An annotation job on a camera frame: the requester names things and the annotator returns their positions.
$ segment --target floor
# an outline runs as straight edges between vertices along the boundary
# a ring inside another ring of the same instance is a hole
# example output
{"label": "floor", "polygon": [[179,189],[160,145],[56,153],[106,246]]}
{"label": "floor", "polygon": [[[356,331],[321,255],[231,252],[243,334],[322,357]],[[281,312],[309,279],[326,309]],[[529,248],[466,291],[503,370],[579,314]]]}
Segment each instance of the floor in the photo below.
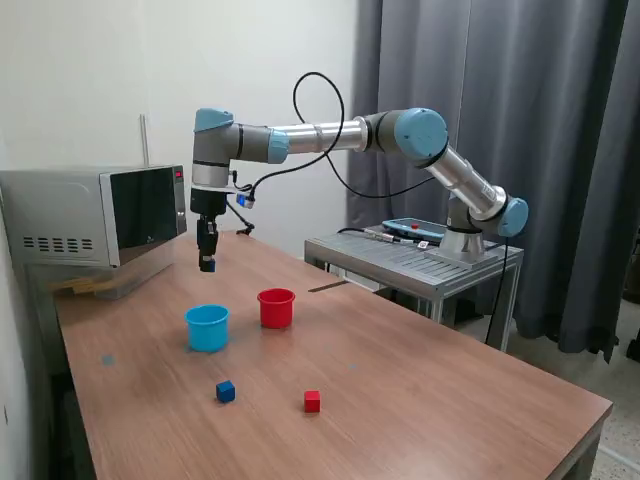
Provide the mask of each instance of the floor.
{"label": "floor", "polygon": [[[486,322],[474,322],[461,331],[479,337],[485,329]],[[635,463],[640,463],[640,363],[626,358],[625,352],[638,329],[640,305],[623,300],[617,331],[620,345],[610,364],[602,359],[602,354],[561,353],[556,344],[546,338],[525,340],[515,329],[508,347],[511,355],[611,400],[613,413],[605,424],[601,443]],[[640,480],[640,474],[599,452],[591,478]]]}

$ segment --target microwave window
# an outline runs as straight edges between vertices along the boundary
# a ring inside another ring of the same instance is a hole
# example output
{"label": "microwave window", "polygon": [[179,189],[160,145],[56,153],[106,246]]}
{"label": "microwave window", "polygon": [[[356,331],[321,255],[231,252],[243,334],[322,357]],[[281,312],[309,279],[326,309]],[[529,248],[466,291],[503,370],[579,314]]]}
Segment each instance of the microwave window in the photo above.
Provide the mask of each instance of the microwave window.
{"label": "microwave window", "polygon": [[112,175],[111,194],[121,265],[176,236],[171,168]]}

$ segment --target blue cup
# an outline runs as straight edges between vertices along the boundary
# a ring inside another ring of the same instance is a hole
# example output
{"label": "blue cup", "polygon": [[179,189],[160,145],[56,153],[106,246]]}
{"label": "blue cup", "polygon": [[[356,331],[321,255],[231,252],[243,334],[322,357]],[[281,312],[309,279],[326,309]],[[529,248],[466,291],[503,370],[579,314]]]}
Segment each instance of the blue cup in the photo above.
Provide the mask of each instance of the blue cup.
{"label": "blue cup", "polygon": [[222,305],[200,305],[184,315],[189,330],[189,346],[198,352],[217,352],[229,340],[229,310]]}

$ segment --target wooden table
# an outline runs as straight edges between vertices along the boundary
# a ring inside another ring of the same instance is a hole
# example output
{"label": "wooden table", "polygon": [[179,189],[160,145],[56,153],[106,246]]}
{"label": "wooden table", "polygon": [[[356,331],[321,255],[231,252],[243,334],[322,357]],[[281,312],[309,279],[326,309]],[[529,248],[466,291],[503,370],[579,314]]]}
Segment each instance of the wooden table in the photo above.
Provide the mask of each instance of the wooden table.
{"label": "wooden table", "polygon": [[[222,235],[215,274],[174,247],[121,300],[56,299],[99,480],[588,478],[611,402],[357,286],[309,292],[336,277],[257,240]],[[297,295],[285,331],[259,327],[274,286]],[[232,312],[216,354],[185,348],[202,303]]]}

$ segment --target blue cube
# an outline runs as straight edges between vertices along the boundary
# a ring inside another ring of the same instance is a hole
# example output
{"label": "blue cube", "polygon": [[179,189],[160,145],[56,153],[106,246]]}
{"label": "blue cube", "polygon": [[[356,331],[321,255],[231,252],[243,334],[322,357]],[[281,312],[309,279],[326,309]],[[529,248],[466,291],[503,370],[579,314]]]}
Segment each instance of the blue cube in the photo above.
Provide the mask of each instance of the blue cube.
{"label": "blue cube", "polygon": [[236,398],[236,387],[230,380],[216,385],[216,397],[220,403],[229,403]]}

